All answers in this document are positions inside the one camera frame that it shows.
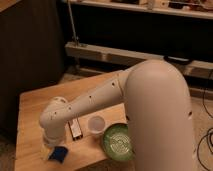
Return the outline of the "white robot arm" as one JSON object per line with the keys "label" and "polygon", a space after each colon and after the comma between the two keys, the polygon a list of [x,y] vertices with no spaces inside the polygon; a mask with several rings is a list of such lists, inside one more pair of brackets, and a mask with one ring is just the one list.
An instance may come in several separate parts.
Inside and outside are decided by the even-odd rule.
{"label": "white robot arm", "polygon": [[53,98],[40,115],[43,142],[65,137],[65,124],[122,103],[136,171],[196,171],[189,88],[181,72],[161,60],[146,60],[117,73],[69,102]]}

